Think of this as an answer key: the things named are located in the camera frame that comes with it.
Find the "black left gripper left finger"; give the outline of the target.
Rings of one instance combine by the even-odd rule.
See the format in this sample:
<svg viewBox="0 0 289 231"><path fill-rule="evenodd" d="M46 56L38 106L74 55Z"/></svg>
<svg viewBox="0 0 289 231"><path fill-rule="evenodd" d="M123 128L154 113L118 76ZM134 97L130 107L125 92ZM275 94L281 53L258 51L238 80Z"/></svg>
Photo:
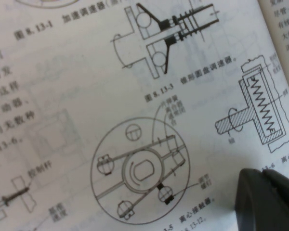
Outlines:
<svg viewBox="0 0 289 231"><path fill-rule="evenodd" d="M235 212L239 231L289 231L289 194L280 193L263 171L240 171Z"/></svg>

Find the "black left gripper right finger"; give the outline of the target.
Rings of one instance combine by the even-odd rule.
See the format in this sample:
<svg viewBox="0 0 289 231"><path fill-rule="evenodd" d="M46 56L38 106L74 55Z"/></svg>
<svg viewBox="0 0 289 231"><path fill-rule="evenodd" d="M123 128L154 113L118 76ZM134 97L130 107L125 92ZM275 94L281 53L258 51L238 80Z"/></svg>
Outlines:
<svg viewBox="0 0 289 231"><path fill-rule="evenodd" d="M272 169L264 170L263 174L280 193L289 194L289 178Z"/></svg>

